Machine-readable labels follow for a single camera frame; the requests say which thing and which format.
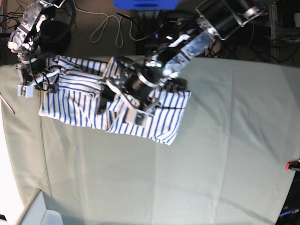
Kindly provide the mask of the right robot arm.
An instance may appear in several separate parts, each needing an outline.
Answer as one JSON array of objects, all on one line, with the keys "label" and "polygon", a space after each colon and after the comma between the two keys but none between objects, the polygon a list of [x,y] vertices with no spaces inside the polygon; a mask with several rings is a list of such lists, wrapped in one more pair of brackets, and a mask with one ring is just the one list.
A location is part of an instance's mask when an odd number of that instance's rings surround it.
[{"label": "right robot arm", "polygon": [[[68,5],[69,23],[56,21],[57,9]],[[18,57],[16,70],[20,84],[17,94],[30,98],[34,90],[56,93],[61,66],[51,60],[64,53],[71,40],[76,9],[71,0],[35,0],[24,11],[20,25],[9,37],[7,47]]]}]

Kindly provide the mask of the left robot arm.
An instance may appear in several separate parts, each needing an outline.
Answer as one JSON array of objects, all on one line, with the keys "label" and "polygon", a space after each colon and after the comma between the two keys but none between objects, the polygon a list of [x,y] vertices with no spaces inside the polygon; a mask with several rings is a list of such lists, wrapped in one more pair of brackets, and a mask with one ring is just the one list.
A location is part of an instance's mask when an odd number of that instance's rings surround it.
[{"label": "left robot arm", "polygon": [[114,58],[120,76],[101,81],[98,114],[104,113],[108,103],[120,98],[128,109],[126,121],[143,126],[154,116],[155,109],[162,106],[158,98],[150,97],[153,90],[176,79],[215,39],[226,40],[258,17],[264,6],[255,0],[207,0],[196,11],[196,17],[177,23],[174,32],[151,53],[137,60]]}]

